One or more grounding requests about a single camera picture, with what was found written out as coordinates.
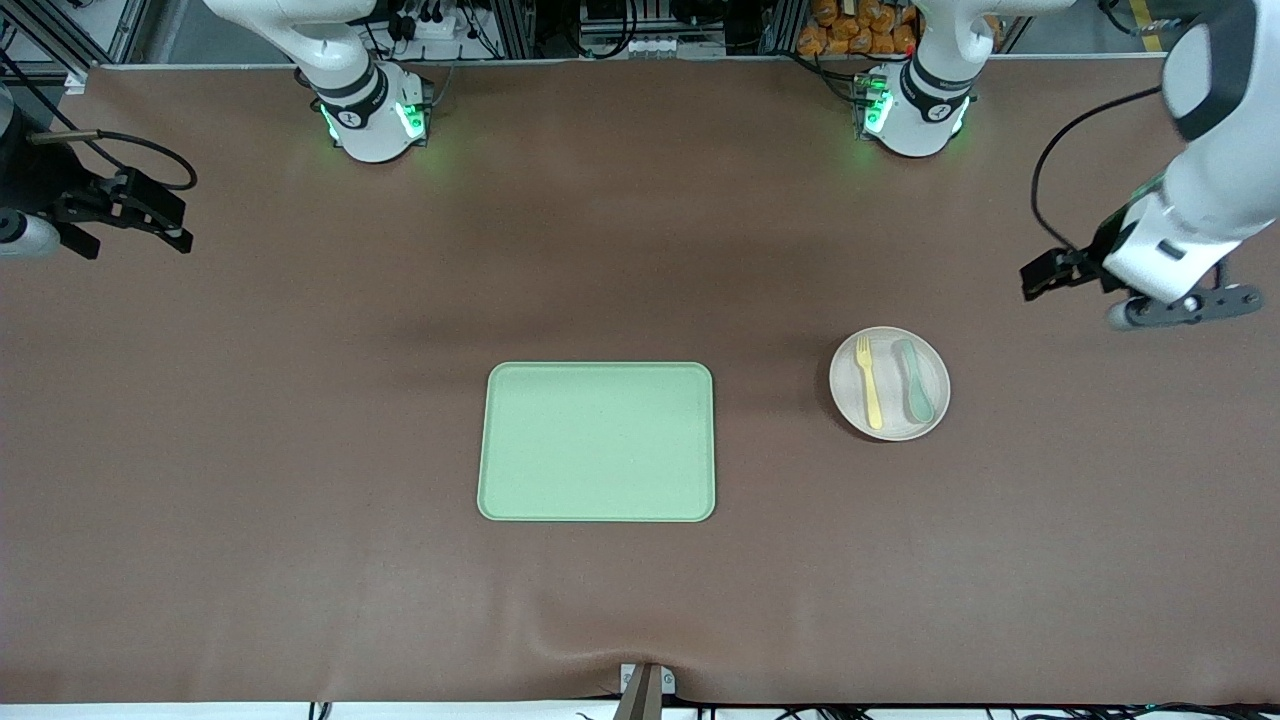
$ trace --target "yellow fork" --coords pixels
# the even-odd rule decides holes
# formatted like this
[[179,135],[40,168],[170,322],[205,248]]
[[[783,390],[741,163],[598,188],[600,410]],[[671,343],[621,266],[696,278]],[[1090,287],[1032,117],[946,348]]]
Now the yellow fork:
[[876,375],[872,374],[872,338],[863,336],[858,338],[854,356],[858,366],[863,369],[863,380],[867,382],[867,421],[873,430],[884,427],[884,416],[879,411],[879,395],[876,393]]

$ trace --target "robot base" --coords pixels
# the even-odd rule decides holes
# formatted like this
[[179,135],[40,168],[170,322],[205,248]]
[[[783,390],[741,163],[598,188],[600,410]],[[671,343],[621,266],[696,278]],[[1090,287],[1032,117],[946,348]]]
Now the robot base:
[[364,128],[343,127],[325,114],[334,147],[342,147],[361,163],[385,163],[411,146],[426,145],[431,124],[435,86],[393,63],[379,63],[387,73],[387,100]]
[[927,158],[946,147],[960,132],[969,100],[941,123],[925,122],[902,95],[901,64],[886,64],[854,81],[854,97],[867,99],[854,108],[859,137],[874,138],[888,150],[908,158]]

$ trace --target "green tray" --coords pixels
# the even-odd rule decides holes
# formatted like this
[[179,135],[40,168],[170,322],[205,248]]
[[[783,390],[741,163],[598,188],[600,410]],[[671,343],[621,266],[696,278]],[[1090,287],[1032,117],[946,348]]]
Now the green tray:
[[503,363],[477,505],[490,520],[696,523],[716,507],[714,445],[698,363]]

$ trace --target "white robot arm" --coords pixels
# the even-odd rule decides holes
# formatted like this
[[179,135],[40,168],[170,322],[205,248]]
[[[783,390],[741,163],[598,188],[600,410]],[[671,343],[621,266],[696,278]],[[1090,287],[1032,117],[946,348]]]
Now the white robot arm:
[[[1252,313],[1262,295],[1231,286],[1224,258],[1280,215],[1280,0],[1213,0],[1165,60],[1162,92],[1187,149],[1108,218],[1083,251],[1023,269],[1027,300],[1100,279],[1133,297],[1117,328]],[[1217,270],[1215,287],[1199,281]]]
[[969,90],[991,58],[986,15],[1036,15],[1075,0],[916,0],[924,37],[910,61],[872,70],[884,78],[878,97],[859,110],[863,133],[909,158],[942,150],[960,131]]
[[369,15],[375,0],[205,0],[209,9],[262,36],[289,56],[347,154],[383,163],[426,138],[430,99],[422,78],[376,61],[346,24]]

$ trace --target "brown table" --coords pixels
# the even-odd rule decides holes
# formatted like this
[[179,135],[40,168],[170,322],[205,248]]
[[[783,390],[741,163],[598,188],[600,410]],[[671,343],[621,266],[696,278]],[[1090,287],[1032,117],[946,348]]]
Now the brown table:
[[[1275,701],[1280,310],[1019,295],[1041,147],[1157,69],[993,63],[910,161],[788,63],[466,68],[381,167],[288,72],[93,73],[73,117],[198,165],[197,245],[0,266],[4,698],[572,697],[640,659],[718,702]],[[1158,101],[1093,120],[1046,211],[1087,240],[1178,146]],[[1236,275],[1280,293],[1266,236]],[[873,324],[948,363],[922,441],[833,410]],[[707,364],[714,515],[484,520],[512,359]]]

